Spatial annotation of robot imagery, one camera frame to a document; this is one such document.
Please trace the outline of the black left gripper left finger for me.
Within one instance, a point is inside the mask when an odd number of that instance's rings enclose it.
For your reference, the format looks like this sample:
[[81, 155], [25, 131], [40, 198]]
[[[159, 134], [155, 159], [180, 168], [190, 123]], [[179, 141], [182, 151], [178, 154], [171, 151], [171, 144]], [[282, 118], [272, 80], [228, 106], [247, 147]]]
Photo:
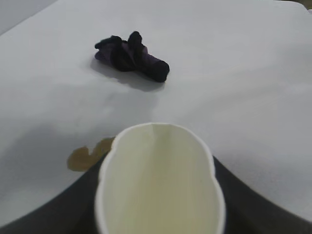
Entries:
[[93, 207], [100, 160], [61, 194], [31, 213], [0, 228], [2, 234], [69, 234], [85, 211]]

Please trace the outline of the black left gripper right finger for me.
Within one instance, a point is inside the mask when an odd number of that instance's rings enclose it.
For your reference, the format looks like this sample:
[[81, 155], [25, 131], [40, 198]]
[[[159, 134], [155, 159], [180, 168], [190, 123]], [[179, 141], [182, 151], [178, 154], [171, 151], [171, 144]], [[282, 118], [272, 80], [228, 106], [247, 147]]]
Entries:
[[312, 223], [268, 201], [217, 158], [215, 175], [226, 203], [225, 234], [310, 234]]

